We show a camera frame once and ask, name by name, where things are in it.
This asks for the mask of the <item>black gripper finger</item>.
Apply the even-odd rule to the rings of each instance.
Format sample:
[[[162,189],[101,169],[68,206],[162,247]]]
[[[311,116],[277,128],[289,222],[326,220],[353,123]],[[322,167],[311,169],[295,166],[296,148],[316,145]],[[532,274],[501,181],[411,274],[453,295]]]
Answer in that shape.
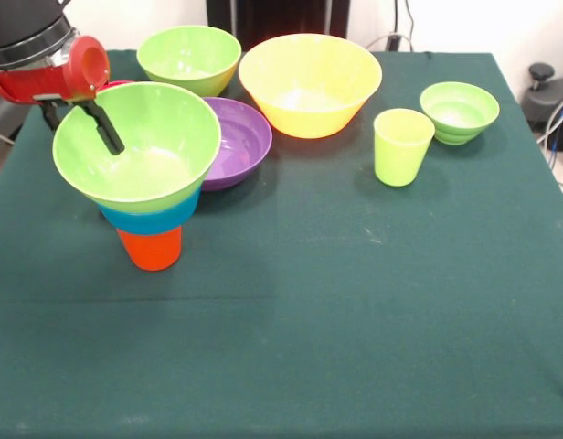
[[[125,147],[112,122],[95,101],[80,102],[80,108],[95,121],[97,132],[112,155],[121,154]]]
[[[55,133],[59,127],[60,119],[57,113],[57,105],[55,103],[42,104],[42,116],[52,133]]]

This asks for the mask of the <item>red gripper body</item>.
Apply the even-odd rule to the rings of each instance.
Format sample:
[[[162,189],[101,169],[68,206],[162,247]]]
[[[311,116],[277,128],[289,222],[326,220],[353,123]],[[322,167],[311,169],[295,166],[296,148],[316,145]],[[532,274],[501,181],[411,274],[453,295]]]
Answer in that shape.
[[[8,101],[92,101],[111,67],[106,50],[91,36],[71,37],[61,48],[25,67],[0,70],[0,94]]]

